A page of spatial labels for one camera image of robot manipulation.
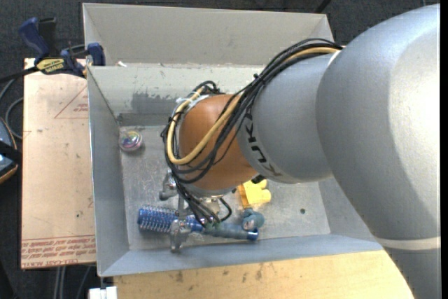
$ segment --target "blue tool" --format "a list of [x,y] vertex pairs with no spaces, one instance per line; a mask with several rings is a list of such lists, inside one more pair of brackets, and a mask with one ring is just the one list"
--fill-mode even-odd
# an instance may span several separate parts
[[[53,29],[55,26],[55,20],[48,21],[48,24],[52,22]],[[88,56],[91,58],[90,64],[95,66],[104,66],[106,64],[106,58],[104,56],[103,48],[98,43],[90,43],[87,49],[74,53],[75,48],[67,48],[61,51],[59,56],[50,56],[52,54],[50,49],[53,49],[52,44],[42,37],[39,33],[39,20],[37,18],[30,18],[25,21],[19,28],[19,35],[27,46],[37,52],[37,56],[34,60],[34,67],[26,69],[16,74],[0,78],[0,83],[9,81],[13,78],[18,78],[36,71],[41,71],[47,75],[53,74],[69,74],[84,78],[86,69],[76,59],[78,57]]]

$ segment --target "cable bundle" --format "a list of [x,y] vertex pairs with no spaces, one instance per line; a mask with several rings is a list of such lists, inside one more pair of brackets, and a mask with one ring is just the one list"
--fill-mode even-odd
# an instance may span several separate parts
[[[341,49],[341,46],[325,39],[307,39],[285,49],[272,59],[260,74],[255,74],[251,83],[230,97],[215,124],[210,128],[198,145],[183,158],[179,157],[176,129],[182,116],[185,114],[187,106],[201,95],[220,94],[221,92],[213,81],[205,81],[196,86],[185,98],[185,101],[181,102],[174,109],[167,126],[161,133],[164,142],[165,159],[172,171],[179,195],[189,204],[190,209],[196,215],[196,219],[200,223],[205,223],[205,221],[219,222],[224,220],[224,218],[219,219],[215,213],[201,203],[199,198],[195,197],[192,193],[189,193],[185,185],[192,184],[202,179],[212,166],[225,157],[230,145],[235,140],[239,128],[242,126],[243,116],[246,112],[251,111],[251,107],[260,94],[260,91],[262,91],[276,75],[297,62],[322,54],[334,53]],[[235,131],[230,143],[227,145],[224,153],[217,158],[218,149],[223,145],[233,129],[235,129]],[[218,133],[218,136],[213,148],[207,153],[204,159],[193,164],[199,154],[204,150],[205,146],[209,143],[211,137],[216,133]]]

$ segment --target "yellow object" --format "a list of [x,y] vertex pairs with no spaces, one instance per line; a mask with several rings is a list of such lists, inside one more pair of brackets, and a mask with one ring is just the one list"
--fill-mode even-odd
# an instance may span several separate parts
[[271,192],[266,189],[267,179],[255,184],[252,181],[240,184],[237,188],[241,195],[243,208],[250,208],[254,204],[263,204],[271,201]]

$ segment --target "orange object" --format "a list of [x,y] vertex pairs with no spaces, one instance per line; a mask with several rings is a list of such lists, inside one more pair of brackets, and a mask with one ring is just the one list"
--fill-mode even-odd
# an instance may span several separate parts
[[[230,97],[231,95],[216,95],[203,99],[187,112],[179,129],[181,157],[189,154],[210,130]],[[209,154],[216,143],[218,133],[219,131],[212,136],[209,143],[196,159],[192,161],[192,166],[200,163]],[[219,161],[216,161],[216,164],[211,167],[202,179],[195,182],[194,186],[202,190],[227,190],[228,188],[235,188],[256,175],[256,171],[243,156],[238,141],[235,140],[230,144],[234,135],[235,129],[231,130],[228,138],[218,150],[216,159],[219,159]]]

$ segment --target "small round object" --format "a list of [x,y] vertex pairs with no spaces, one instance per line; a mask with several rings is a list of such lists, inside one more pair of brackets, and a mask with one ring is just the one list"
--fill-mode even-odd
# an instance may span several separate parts
[[124,131],[120,133],[118,142],[120,148],[125,152],[138,150],[143,143],[143,137],[135,130]]

